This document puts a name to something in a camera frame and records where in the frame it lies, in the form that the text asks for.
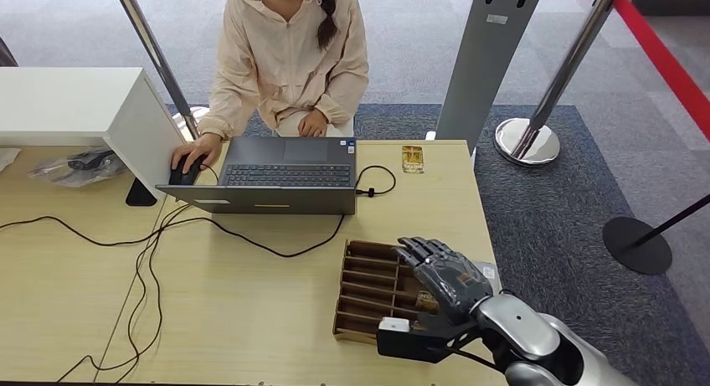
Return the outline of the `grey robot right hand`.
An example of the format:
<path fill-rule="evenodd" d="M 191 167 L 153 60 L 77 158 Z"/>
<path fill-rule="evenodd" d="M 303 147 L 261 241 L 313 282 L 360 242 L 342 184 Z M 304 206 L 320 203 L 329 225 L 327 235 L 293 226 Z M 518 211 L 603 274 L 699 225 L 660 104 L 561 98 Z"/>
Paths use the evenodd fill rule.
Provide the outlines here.
<path fill-rule="evenodd" d="M 402 237 L 394 250 L 454 326 L 468 322 L 477 304 L 493 296 L 490 281 L 472 261 L 437 239 Z"/>

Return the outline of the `person's left hand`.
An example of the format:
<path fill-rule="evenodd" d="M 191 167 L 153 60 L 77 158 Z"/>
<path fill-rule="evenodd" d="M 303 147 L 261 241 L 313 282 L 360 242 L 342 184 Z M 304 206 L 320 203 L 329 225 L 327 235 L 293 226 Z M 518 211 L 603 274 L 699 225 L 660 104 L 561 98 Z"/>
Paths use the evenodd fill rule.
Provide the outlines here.
<path fill-rule="evenodd" d="M 328 121 L 326 116 L 314 109 L 308 112 L 299 122 L 298 135 L 302 137 L 324 137 L 327 134 Z"/>

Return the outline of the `person's right hand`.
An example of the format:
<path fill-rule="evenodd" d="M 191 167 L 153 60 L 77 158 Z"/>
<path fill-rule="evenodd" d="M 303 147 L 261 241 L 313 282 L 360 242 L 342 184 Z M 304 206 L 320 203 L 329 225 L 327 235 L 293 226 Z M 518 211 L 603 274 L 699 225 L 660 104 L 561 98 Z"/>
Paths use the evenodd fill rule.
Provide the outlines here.
<path fill-rule="evenodd" d="M 185 163 L 182 165 L 183 173 L 187 173 L 200 157 L 203 158 L 200 168 L 203 169 L 203 165 L 210 167 L 220 156 L 223 140 L 218 134 L 205 133 L 199 139 L 175 148 L 172 152 L 171 169 L 178 169 L 183 157 L 185 157 Z"/>

